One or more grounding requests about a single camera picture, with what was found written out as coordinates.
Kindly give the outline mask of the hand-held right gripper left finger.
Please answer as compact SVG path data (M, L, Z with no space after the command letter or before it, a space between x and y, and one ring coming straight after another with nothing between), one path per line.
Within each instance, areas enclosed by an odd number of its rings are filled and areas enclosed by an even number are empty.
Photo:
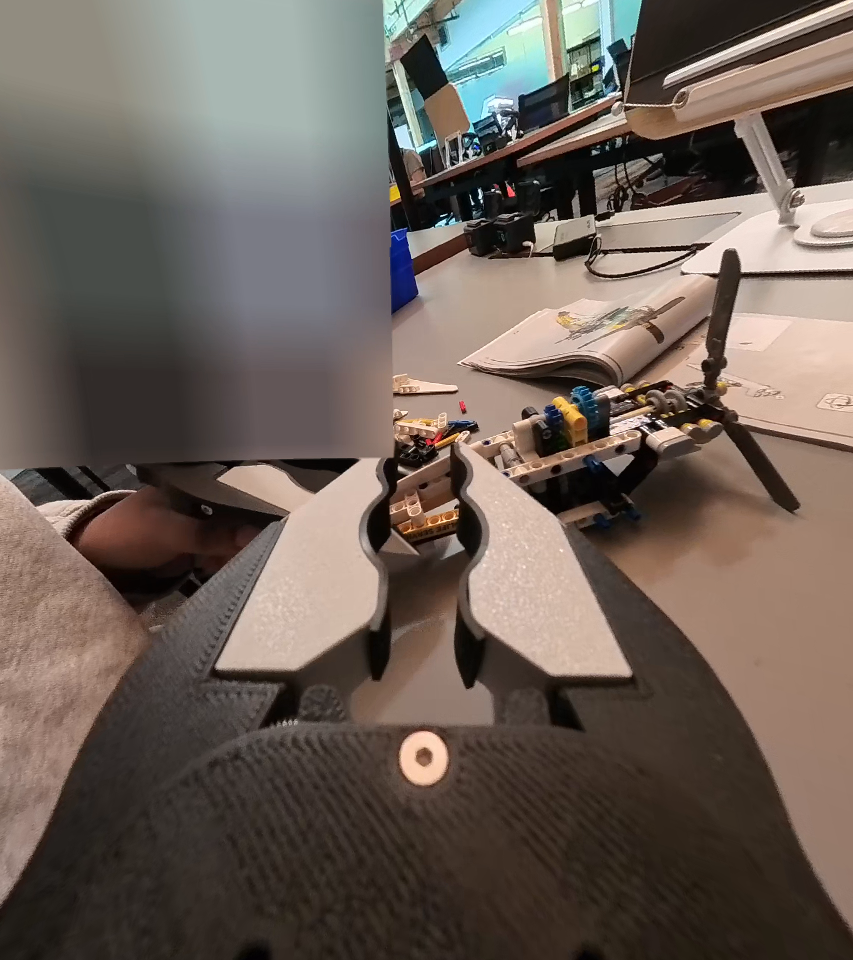
M380 680L391 649L390 460L361 459L283 523L215 672L283 683Z

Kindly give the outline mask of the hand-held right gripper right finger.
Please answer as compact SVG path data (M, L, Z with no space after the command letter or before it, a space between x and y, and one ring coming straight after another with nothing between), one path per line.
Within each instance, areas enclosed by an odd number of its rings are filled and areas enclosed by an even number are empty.
M561 522L479 453L451 454L458 584L454 655L464 686L621 685L633 671Z

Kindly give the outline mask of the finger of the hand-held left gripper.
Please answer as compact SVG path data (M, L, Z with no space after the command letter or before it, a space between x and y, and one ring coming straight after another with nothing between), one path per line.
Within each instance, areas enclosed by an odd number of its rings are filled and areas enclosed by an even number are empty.
M325 469L290 463L249 463L227 468L216 483L266 504L264 510L285 516L309 502L332 482Z

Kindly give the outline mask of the lego airplane model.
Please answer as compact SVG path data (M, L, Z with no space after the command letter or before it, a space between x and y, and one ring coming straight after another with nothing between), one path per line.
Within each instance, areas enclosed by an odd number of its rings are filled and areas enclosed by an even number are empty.
M701 274L684 274L701 277ZM458 440L425 465L408 468L389 507L392 527L410 545L457 532L459 507L451 479L455 449L469 447L566 526L608 527L638 518L632 493L660 464L687 457L725 435L769 497L795 513L800 502L738 414L727 406L726 342L742 278L741 258L723 251L708 319L676 353L686 358L702 339L699 383L678 387L666 378L669 357L647 367L636 385L596 387L576 380L541 407L487 438Z

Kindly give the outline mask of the pile of loose lego pieces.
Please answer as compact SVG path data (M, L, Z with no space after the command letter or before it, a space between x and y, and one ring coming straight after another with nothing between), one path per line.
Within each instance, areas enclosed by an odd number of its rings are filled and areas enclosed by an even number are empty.
M409 469L432 462L441 450L470 438L480 429L474 419L463 413L412 416L402 409L394 410L393 426L394 455Z

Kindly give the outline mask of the open lego instruction booklet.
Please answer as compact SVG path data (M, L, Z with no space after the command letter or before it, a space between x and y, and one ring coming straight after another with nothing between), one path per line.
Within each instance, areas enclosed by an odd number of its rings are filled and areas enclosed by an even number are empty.
M637 385L668 357L678 387L702 378L702 339L680 343L708 320L717 282L681 276L619 301L586 298L543 309L460 361L510 378L570 378L595 387ZM735 311L720 380L726 404L760 433L853 452L853 321Z

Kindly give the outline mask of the person's left hand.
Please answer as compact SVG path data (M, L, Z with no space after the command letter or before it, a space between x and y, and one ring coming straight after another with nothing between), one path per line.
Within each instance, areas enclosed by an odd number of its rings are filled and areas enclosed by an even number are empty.
M144 487L79 520L66 536L130 603L165 596L189 577L205 582L262 533L263 526L174 510Z

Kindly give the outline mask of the blue plastic bin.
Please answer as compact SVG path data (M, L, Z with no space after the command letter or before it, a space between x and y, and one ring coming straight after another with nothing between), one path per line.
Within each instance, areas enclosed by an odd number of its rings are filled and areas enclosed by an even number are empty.
M390 301L395 314L419 296L408 230L392 231L390 239Z

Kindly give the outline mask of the black power adapter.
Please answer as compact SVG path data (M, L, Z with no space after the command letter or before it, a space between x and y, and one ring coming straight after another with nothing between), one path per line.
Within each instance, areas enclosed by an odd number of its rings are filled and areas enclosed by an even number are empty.
M598 242L598 227L595 214L557 223L551 247L556 261L572 258L587 258Z

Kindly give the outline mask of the grey flat pad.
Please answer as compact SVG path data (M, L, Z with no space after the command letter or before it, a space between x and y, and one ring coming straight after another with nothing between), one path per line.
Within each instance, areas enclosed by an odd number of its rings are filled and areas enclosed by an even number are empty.
M604 221L597 226L604 249L684 248L717 239L740 211L700 214L642 222Z

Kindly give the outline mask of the brown office desk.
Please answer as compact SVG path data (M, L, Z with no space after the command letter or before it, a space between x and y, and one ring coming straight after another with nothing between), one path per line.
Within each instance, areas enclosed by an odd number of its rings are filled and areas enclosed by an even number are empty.
M632 132L625 109L617 106L618 101L616 95L604 96L503 149L433 174L421 186L424 197L431 201L450 199L459 219L467 221L473 214L470 210L461 211L463 198L490 186L512 183L522 171L541 168L549 169L557 178L560 219L574 217L575 195L579 197L580 214L594 214L597 196L592 151Z

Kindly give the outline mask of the black leaning board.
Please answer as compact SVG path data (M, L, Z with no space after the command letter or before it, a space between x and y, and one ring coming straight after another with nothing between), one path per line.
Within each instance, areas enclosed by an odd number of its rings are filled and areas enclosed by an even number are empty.
M471 121L464 103L457 88L448 80L430 39L421 35L399 62L420 92L437 146L443 149L451 138L467 134Z

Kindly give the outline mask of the black office monitor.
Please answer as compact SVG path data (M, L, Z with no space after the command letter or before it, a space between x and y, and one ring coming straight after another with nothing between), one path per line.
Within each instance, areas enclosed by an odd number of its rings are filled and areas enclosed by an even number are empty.
M564 74L553 82L517 99L517 126L524 133L549 126L569 115L570 75Z

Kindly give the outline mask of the white stand with round base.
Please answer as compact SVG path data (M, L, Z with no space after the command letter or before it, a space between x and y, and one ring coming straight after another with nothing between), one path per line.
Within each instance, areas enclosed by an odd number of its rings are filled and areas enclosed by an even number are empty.
M852 272L853 201L805 199L774 148L763 112L853 87L853 1L792 13L673 68L662 89L686 126L731 119L772 214L734 231L744 270Z

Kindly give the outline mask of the dark screen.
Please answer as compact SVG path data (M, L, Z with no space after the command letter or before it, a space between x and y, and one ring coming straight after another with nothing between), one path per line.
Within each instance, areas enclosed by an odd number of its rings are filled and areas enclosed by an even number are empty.
M630 61L632 83L665 77L676 69L792 27L822 13L836 1L643 1L639 7Z

